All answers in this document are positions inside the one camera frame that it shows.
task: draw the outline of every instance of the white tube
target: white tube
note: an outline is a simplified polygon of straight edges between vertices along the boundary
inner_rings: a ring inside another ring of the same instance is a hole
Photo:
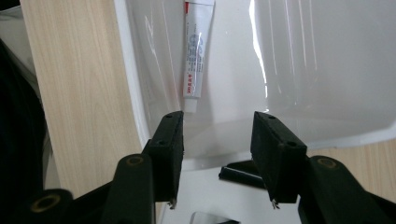
[[[186,0],[187,55],[184,72],[184,112],[195,113],[201,97],[205,49],[215,0]]]

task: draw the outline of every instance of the white surface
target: white surface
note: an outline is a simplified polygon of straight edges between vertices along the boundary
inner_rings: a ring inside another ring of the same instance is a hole
[[[116,7],[145,144],[183,103],[184,4]],[[311,149],[395,137],[395,9],[394,1],[216,1],[202,98],[185,116],[184,169],[248,157],[256,110],[279,117]]]
[[[197,111],[197,99],[184,99],[184,112],[195,113]]]
[[[220,168],[182,172],[177,207],[170,210],[165,205],[158,223],[188,224],[195,212],[243,224],[301,223],[297,204],[280,204],[274,210],[267,191],[220,181],[219,172]]]

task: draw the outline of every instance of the wooden board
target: wooden board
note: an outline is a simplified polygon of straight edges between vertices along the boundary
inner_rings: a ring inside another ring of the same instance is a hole
[[[111,0],[21,1],[61,187],[77,197],[141,150]]]

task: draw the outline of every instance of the red label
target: red label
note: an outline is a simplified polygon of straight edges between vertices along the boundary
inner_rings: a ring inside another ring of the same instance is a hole
[[[191,93],[191,86],[192,86],[192,74],[189,74],[189,79],[187,82],[187,93],[190,94]]]
[[[189,3],[188,2],[186,2],[185,4],[184,4],[184,9],[186,10],[186,14],[187,13],[189,13]]]

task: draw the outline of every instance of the tube cap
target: tube cap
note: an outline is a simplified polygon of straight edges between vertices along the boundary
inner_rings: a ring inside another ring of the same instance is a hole
[[[184,99],[184,112],[195,113],[197,111],[197,99]]]

